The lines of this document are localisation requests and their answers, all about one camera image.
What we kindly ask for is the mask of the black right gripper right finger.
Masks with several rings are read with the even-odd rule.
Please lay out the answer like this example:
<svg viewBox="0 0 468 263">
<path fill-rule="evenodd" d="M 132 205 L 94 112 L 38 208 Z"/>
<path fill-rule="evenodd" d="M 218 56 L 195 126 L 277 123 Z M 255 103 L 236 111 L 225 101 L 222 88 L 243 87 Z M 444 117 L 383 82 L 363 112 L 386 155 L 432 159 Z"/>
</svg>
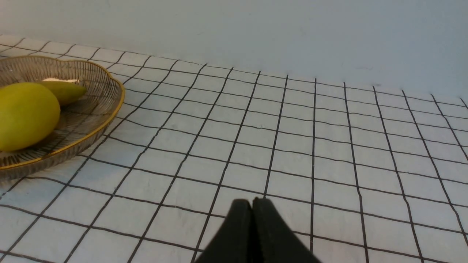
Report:
<svg viewBox="0 0 468 263">
<path fill-rule="evenodd" d="M 253 216 L 264 263 L 319 263 L 292 232 L 271 200 L 255 198 Z"/>
</svg>

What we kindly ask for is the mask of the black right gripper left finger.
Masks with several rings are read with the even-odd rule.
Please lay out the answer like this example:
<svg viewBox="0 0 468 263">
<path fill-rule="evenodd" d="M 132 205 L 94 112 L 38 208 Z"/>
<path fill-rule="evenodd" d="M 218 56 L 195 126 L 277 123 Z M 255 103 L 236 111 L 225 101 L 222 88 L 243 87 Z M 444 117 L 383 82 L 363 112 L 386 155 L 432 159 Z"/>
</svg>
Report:
<svg viewBox="0 0 468 263">
<path fill-rule="evenodd" d="M 252 210 L 249 201 L 235 199 L 217 233 L 196 263 L 249 263 Z"/>
</svg>

